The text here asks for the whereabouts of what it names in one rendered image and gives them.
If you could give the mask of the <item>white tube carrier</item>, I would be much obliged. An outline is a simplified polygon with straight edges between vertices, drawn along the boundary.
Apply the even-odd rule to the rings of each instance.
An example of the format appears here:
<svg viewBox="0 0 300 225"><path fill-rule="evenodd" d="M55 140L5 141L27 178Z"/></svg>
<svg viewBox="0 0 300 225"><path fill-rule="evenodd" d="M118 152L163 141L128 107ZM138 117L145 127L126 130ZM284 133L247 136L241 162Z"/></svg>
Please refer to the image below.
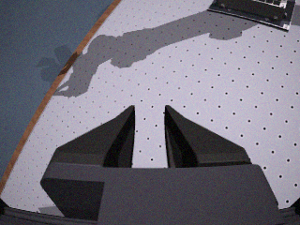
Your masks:
<svg viewBox="0 0 300 225"><path fill-rule="evenodd" d="M288 0L217 0L218 5L225 4L226 8L235 8L247 12L263 15L269 18L277 16L282 20ZM266 3L265 3L266 2Z"/></svg>

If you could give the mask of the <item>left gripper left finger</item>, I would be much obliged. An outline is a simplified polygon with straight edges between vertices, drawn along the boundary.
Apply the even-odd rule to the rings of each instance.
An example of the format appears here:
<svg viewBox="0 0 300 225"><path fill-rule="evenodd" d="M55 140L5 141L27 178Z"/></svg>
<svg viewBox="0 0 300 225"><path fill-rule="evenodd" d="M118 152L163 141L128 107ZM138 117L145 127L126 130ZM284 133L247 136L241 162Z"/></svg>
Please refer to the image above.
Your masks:
<svg viewBox="0 0 300 225"><path fill-rule="evenodd" d="M119 157L118 168L132 168L134 141L135 106L130 105L114 119L57 147L49 164L97 164L117 168Z"/></svg>

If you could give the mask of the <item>grey slotted rack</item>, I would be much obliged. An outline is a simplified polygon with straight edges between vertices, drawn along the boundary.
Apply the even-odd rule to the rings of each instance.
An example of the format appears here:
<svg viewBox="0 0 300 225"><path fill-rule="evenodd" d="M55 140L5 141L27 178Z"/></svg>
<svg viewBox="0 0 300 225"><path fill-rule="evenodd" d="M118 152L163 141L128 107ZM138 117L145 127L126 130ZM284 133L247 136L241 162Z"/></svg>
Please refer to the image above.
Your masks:
<svg viewBox="0 0 300 225"><path fill-rule="evenodd" d="M57 206L50 206L50 207L40 207L36 213L47 214L47 215L54 215L64 217L61 211L57 208Z"/></svg>

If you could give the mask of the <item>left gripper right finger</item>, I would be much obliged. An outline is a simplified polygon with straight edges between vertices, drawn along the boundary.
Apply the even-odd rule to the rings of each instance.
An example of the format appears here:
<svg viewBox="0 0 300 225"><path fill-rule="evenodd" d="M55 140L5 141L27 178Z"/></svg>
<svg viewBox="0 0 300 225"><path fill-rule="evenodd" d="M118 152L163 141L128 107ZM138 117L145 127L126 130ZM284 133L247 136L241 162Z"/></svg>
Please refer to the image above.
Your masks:
<svg viewBox="0 0 300 225"><path fill-rule="evenodd" d="M165 105L164 129L168 168L252 164L245 148L186 119L170 105Z"/></svg>

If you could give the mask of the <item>grey perforated base plate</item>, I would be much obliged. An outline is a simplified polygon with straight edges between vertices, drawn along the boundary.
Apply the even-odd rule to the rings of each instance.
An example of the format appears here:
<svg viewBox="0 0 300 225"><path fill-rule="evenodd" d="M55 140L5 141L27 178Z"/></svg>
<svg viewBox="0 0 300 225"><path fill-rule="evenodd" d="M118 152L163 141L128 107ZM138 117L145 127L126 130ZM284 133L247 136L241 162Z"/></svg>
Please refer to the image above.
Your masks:
<svg viewBox="0 0 300 225"><path fill-rule="evenodd" d="M56 206L40 185L57 147L135 106L132 168L168 168L165 105L245 148L278 209L300 198L300 0L289 31L207 11L213 0L121 0L37 120L0 198Z"/></svg>

